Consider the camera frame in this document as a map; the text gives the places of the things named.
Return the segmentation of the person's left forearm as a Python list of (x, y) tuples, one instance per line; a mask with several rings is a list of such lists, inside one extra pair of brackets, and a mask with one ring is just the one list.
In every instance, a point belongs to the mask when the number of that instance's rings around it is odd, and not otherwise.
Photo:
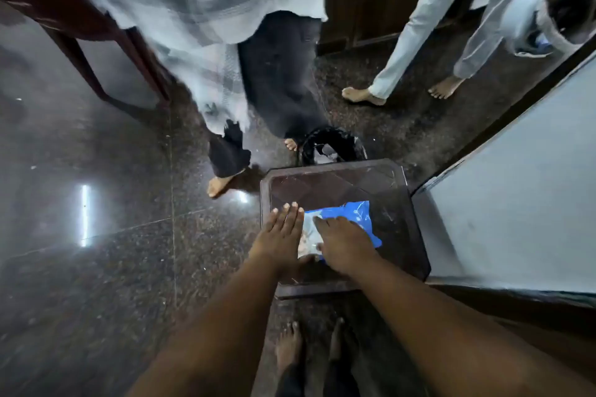
[(275, 289), (298, 266), (295, 255), (249, 257), (125, 396), (250, 397)]

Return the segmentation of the person's left hand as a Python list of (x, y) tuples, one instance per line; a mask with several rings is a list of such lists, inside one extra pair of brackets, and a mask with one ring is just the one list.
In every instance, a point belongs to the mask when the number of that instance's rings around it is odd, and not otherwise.
[(284, 221), (286, 212), (284, 205), (278, 209), (278, 218), (275, 227), (268, 233), (265, 233), (264, 226), (262, 227), (249, 251), (249, 260), (258, 262), (259, 264), (268, 264), (278, 275), (290, 274), (293, 271), (293, 263), (297, 259), (297, 249), (303, 231), (304, 215), (304, 209), (299, 206), (299, 214), (293, 231), (291, 233), (285, 233)]

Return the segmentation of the small dark brown table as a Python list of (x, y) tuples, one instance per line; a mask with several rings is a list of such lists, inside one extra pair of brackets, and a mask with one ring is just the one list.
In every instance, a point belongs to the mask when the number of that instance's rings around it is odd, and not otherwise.
[(390, 159), (272, 169), (260, 182), (262, 224), (285, 203), (311, 211), (366, 200), (381, 257), (426, 281), (431, 265), (405, 172)]

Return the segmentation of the blue and white plastic packet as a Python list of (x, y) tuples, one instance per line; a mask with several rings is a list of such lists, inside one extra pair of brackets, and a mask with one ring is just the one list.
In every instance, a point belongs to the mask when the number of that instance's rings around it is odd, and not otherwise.
[(314, 218), (324, 220), (338, 217), (346, 218), (360, 226), (367, 233), (376, 249), (382, 246), (382, 240), (373, 233), (372, 220), (369, 214), (369, 201), (348, 202), (341, 206), (325, 207), (305, 212), (303, 231), (297, 249), (298, 259), (306, 256), (322, 255), (319, 245), (323, 243), (323, 238), (315, 225)]

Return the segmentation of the person's left foot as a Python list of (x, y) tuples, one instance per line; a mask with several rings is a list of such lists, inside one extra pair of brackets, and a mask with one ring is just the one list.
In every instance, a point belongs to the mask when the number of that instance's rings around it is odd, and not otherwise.
[(294, 369), (297, 369), (303, 362), (304, 340), (300, 322), (294, 320), (287, 324), (280, 333), (275, 346), (275, 356), (277, 361), (277, 375), (282, 375)]

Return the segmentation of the black waste bin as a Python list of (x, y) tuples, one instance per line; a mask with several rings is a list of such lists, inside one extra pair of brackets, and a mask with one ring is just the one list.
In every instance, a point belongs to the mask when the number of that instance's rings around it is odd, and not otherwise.
[(348, 130), (326, 126), (308, 134), (299, 143), (297, 166), (309, 167), (368, 160), (361, 140)]

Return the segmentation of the person's right hand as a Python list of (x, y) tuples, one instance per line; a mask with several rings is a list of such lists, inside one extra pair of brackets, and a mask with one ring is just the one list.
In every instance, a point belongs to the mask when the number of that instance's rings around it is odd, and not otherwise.
[(352, 280), (381, 259), (370, 238), (368, 243), (322, 243), (319, 249), (334, 271)]

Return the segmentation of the white mattress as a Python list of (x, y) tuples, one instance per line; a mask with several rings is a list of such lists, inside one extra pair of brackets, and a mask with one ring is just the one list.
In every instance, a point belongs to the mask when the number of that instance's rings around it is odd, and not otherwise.
[(429, 283), (596, 295), (596, 52), (413, 207)]

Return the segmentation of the white plastic bag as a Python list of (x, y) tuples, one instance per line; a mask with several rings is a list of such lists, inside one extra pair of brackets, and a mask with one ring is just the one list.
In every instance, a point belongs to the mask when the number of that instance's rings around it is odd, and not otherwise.
[(596, 0), (505, 0), (500, 32), (515, 56), (570, 55), (596, 30)]

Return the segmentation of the person's right forearm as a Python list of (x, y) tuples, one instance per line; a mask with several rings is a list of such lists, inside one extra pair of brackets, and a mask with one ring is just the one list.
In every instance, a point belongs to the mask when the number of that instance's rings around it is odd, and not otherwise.
[(379, 257), (341, 266), (441, 397), (596, 397), (596, 386)]

